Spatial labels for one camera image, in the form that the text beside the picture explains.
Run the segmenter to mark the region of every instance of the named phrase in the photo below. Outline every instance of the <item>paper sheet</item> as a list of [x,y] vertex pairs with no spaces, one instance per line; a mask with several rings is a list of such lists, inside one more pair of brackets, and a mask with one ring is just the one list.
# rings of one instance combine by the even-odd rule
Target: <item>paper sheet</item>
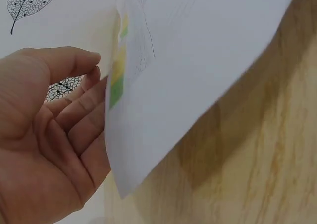
[[121,197],[257,59],[291,0],[117,0],[106,147]]
[[[29,0],[14,24],[20,0],[0,0],[0,57],[18,49],[75,46],[101,53],[102,76],[109,71],[116,0]],[[83,210],[59,223],[104,223],[101,186]]]

